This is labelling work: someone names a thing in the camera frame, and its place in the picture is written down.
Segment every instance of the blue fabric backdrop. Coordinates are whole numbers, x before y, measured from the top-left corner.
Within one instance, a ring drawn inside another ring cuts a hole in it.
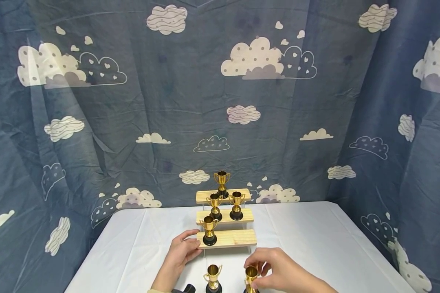
[[[0,293],[63,292],[112,213],[221,169],[440,293],[440,0],[0,1]]]

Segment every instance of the table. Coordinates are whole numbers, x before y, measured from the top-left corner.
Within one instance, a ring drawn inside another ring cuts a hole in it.
[[[339,293],[414,293],[399,273],[336,204],[251,204],[258,247],[281,247]],[[66,293],[145,293],[172,238],[196,229],[202,207],[120,210],[110,219]],[[198,293],[211,264],[223,265],[219,281],[225,293],[244,289],[247,247],[205,250],[186,266],[177,283]],[[276,292],[262,290],[261,293]]]

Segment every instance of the gold trophy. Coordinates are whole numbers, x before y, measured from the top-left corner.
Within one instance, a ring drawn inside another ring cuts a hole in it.
[[[230,218],[235,221],[239,221],[243,218],[243,212],[241,211],[240,204],[243,203],[245,197],[245,194],[242,195],[241,192],[235,191],[229,198],[230,203],[233,204],[230,212]]]
[[[257,278],[257,267],[250,265],[245,269],[246,278],[244,282],[246,284],[246,289],[243,293],[259,293],[259,290],[251,288],[252,281]]]
[[[230,180],[230,173],[227,173],[225,171],[219,171],[218,173],[213,174],[213,178],[215,181],[219,184],[219,189],[217,191],[217,194],[221,198],[227,198],[228,197],[228,191],[225,184]]]
[[[205,293],[221,293],[222,288],[219,282],[219,275],[222,266],[209,265],[207,268],[207,274],[204,275],[205,281],[208,281],[205,287]]]
[[[205,235],[202,239],[207,246],[212,246],[217,243],[217,236],[213,232],[214,228],[218,224],[218,220],[214,219],[212,216],[206,216],[204,220],[200,221],[200,224],[205,229]]]
[[[220,213],[219,206],[223,201],[223,198],[220,198],[220,195],[213,193],[210,195],[210,197],[206,198],[206,200],[207,203],[209,203],[210,206],[212,207],[212,209],[210,210],[210,215],[212,216],[212,218],[220,222],[222,219],[222,215]]]

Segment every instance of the wooden shelf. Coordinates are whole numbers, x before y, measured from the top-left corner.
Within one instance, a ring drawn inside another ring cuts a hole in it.
[[[197,233],[197,239],[200,241],[199,249],[221,249],[230,247],[245,247],[257,244],[256,233],[253,229],[246,230],[227,230],[214,231],[217,235],[217,243],[207,246],[202,240],[205,233]]]
[[[222,215],[222,219],[218,225],[254,222],[254,218],[252,216],[251,209],[241,209],[241,211],[243,212],[243,218],[239,221],[235,221],[232,218],[230,218],[231,209],[220,210],[220,213]],[[200,225],[200,221],[203,220],[208,215],[210,215],[210,210],[198,210],[197,217],[196,217],[197,225]]]
[[[228,191],[229,195],[235,191],[238,191],[241,194],[245,194],[245,197],[244,197],[245,202],[251,200],[251,194],[249,192],[249,189],[247,189],[247,188],[227,189],[227,191]],[[197,204],[200,204],[200,203],[209,204],[207,201],[207,198],[210,197],[210,195],[213,193],[217,193],[217,191],[216,190],[204,190],[204,191],[196,192],[196,203]],[[225,204],[225,203],[230,204],[230,201],[228,200],[228,198],[225,198],[222,201],[222,204]]]

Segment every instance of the tiered stand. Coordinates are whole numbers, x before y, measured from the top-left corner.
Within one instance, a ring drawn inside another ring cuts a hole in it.
[[[197,234],[197,239],[200,241],[199,249],[219,249],[219,248],[229,248],[229,247],[248,247],[257,244],[256,233],[254,233],[253,229],[247,229],[246,224],[254,222],[254,217],[252,216],[251,209],[245,209],[244,203],[245,201],[251,200],[251,194],[247,188],[239,188],[239,189],[227,189],[229,195],[233,194],[233,192],[238,191],[241,194],[245,195],[244,201],[242,203],[241,211],[243,213],[243,218],[239,221],[235,221],[230,218],[231,209],[221,209],[220,213],[222,214],[222,219],[218,222],[216,228],[213,230],[215,235],[217,235],[217,243],[212,246],[208,246],[204,244],[202,240],[204,237],[204,232],[199,232]],[[210,215],[211,206],[209,205],[207,198],[210,197],[211,194],[217,193],[216,190],[204,190],[198,191],[196,193],[196,203],[202,204],[202,210],[197,212],[196,223],[199,226],[201,225],[201,220],[203,220],[206,216]],[[230,201],[228,198],[223,199],[222,204],[229,204]],[[222,225],[226,224],[241,224],[242,229],[237,230],[218,230]]]

